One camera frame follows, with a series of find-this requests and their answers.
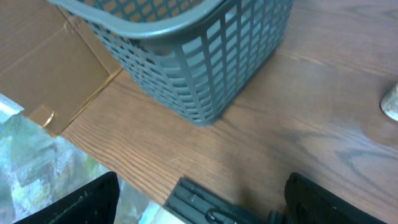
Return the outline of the green lid jar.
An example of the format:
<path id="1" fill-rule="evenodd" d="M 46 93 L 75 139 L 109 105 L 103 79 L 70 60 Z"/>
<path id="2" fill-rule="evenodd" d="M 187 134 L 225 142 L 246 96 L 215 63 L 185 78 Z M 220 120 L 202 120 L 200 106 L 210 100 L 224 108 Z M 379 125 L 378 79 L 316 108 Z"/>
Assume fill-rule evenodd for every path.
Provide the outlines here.
<path id="1" fill-rule="evenodd" d="M 383 96 L 380 102 L 381 111 L 390 119 L 398 121 L 397 115 L 397 83 Z"/>

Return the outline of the black mounting rail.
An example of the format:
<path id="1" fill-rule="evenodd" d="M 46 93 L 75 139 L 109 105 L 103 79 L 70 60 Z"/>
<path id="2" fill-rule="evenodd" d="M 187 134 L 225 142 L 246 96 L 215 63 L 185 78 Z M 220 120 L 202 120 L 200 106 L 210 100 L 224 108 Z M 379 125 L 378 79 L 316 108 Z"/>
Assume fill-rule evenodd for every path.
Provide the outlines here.
<path id="1" fill-rule="evenodd" d="M 179 178 L 163 208 L 189 224 L 283 224 L 286 217 L 271 211 L 262 217 L 227 202 L 189 178 Z"/>

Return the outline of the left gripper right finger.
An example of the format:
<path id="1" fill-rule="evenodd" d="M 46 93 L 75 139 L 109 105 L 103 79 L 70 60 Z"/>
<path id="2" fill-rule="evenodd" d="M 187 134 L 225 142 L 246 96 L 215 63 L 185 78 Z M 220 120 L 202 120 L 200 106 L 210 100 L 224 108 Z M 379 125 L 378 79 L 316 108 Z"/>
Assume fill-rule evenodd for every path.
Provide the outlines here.
<path id="1" fill-rule="evenodd" d="M 289 175 L 285 184 L 284 198 L 288 211 L 288 223 L 386 224 L 298 172 Z"/>

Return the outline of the brown cardboard panel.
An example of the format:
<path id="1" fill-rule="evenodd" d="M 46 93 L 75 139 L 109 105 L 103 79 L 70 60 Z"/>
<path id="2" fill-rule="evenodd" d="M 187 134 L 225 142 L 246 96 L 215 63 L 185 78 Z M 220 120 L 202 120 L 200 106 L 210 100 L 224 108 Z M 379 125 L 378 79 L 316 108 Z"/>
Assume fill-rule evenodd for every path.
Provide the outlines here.
<path id="1" fill-rule="evenodd" d="M 79 18 L 44 0 L 1 0 L 1 94 L 61 134 L 122 70 Z"/>

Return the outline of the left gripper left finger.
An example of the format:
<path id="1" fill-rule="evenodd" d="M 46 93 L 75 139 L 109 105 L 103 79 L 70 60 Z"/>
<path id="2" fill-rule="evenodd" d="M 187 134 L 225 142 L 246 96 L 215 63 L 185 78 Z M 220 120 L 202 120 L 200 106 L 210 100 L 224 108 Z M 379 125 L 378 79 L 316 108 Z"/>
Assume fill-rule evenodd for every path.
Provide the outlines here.
<path id="1" fill-rule="evenodd" d="M 113 224 L 120 195 L 109 171 L 16 224 Z"/>

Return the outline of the grey plastic mesh basket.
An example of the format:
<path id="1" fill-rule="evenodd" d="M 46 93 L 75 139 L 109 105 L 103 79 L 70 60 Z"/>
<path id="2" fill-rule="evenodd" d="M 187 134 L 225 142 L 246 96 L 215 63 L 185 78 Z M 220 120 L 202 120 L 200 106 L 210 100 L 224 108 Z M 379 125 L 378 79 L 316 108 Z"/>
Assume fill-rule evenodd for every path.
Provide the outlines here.
<path id="1" fill-rule="evenodd" d="M 293 0 L 51 0 L 79 17 L 149 96 L 213 124 L 284 38 Z"/>

